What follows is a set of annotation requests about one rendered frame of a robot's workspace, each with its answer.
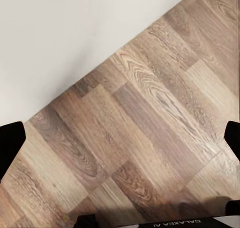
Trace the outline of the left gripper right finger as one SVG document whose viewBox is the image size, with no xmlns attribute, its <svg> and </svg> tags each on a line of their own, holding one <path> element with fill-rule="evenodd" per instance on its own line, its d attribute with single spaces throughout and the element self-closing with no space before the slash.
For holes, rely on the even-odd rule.
<svg viewBox="0 0 240 228">
<path fill-rule="evenodd" d="M 229 121 L 223 136 L 240 161 L 240 123 Z"/>
</svg>

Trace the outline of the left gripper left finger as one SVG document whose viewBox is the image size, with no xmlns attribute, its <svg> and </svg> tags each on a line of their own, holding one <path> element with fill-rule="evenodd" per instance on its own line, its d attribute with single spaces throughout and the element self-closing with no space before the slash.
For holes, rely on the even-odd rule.
<svg viewBox="0 0 240 228">
<path fill-rule="evenodd" d="M 0 126 L 0 181 L 25 140 L 26 133 L 22 121 Z"/>
</svg>

